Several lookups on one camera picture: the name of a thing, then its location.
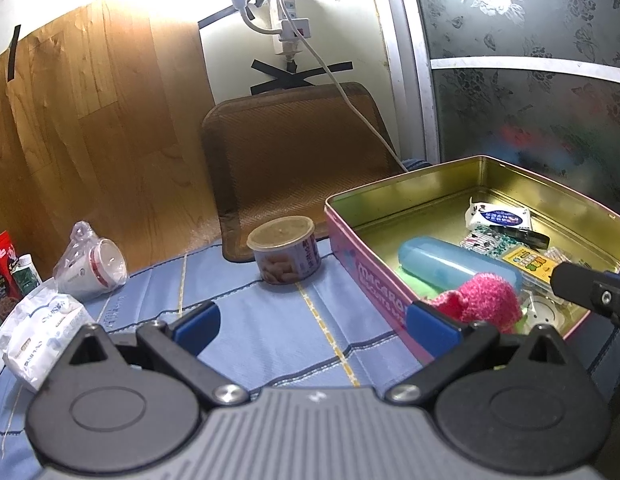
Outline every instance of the red package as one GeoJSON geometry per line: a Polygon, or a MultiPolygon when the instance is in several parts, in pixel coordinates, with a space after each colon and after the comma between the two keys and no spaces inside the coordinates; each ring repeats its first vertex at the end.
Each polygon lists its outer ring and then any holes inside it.
{"type": "Polygon", "coordinates": [[[2,321],[23,299],[12,277],[12,270],[17,265],[17,260],[17,253],[10,235],[8,231],[4,231],[0,234],[0,319],[2,321]]]}

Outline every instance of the pink scrubber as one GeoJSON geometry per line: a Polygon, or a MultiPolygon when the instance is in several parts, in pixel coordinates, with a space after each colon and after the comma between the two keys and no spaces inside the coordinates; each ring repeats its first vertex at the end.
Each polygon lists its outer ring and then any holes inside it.
{"type": "Polygon", "coordinates": [[[502,332],[509,332],[521,319],[517,294],[496,274],[476,274],[457,290],[439,294],[430,304],[461,322],[484,320],[502,332]]]}

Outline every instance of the white wipe package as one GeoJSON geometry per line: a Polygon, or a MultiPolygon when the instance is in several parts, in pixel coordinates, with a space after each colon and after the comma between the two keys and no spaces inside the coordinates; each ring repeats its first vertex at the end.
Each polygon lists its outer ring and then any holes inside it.
{"type": "Polygon", "coordinates": [[[470,207],[466,211],[466,228],[474,231],[479,225],[503,225],[531,230],[530,209],[485,202],[473,203],[471,198],[470,207]]]}
{"type": "Polygon", "coordinates": [[[54,279],[21,300],[0,326],[5,365],[36,392],[82,325],[94,320],[54,279]]]}

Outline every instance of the wood panel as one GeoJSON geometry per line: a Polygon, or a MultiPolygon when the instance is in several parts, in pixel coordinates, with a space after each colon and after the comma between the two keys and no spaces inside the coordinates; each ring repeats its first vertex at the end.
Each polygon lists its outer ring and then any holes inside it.
{"type": "Polygon", "coordinates": [[[196,23],[112,1],[0,56],[0,232],[44,276],[72,225],[116,241],[130,270],[219,235],[199,127],[214,106],[196,23]]]}

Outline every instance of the yellow label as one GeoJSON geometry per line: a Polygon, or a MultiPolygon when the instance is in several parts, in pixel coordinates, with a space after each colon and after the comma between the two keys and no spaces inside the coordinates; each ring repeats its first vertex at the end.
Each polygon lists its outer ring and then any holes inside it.
{"type": "Polygon", "coordinates": [[[548,284],[550,283],[552,271],[558,265],[556,262],[527,247],[517,247],[505,256],[502,256],[502,259],[504,262],[513,264],[518,269],[524,270],[531,276],[548,284]]]}

